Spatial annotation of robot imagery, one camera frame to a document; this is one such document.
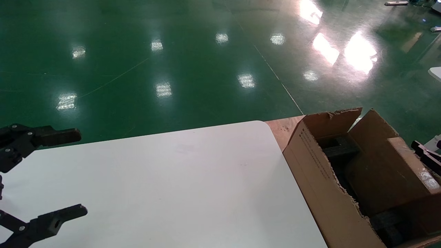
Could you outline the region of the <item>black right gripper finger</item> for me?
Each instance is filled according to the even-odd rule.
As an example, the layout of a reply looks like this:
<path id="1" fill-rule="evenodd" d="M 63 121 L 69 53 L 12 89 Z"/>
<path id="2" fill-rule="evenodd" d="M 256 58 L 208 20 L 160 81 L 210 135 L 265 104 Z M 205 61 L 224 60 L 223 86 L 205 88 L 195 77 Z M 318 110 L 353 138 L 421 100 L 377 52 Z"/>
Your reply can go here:
<path id="1" fill-rule="evenodd" d="M 411 143 L 411 148 L 414 150 L 415 154 L 419 157 L 419 159 L 422 160 L 432 160 L 436 162 L 441 161 L 440 154 L 436 153 L 435 151 L 432 151 L 431 149 L 425 147 L 422 143 L 414 140 Z"/>
<path id="2" fill-rule="evenodd" d="M 430 168 L 433 172 L 441 175 L 441 157 L 440 156 L 421 156 L 420 161 Z"/>

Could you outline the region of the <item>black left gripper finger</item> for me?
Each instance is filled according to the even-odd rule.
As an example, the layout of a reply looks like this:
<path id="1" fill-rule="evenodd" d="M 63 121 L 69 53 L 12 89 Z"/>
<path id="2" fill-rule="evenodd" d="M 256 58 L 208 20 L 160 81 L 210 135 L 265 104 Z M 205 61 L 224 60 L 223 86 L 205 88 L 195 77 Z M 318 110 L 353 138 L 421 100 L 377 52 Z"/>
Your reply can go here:
<path id="1" fill-rule="evenodd" d="M 29 248 L 36 242 L 56 236 L 63 223 L 87 215 L 88 210 L 77 204 L 53 211 L 30 220 L 28 223 L 1 210 L 0 225 L 12 232 L 1 243 L 2 248 Z"/>
<path id="2" fill-rule="evenodd" d="M 11 124 L 0 129 L 0 171 L 8 173 L 40 147 L 79 142 L 79 129 L 55 130 L 52 126 Z"/>

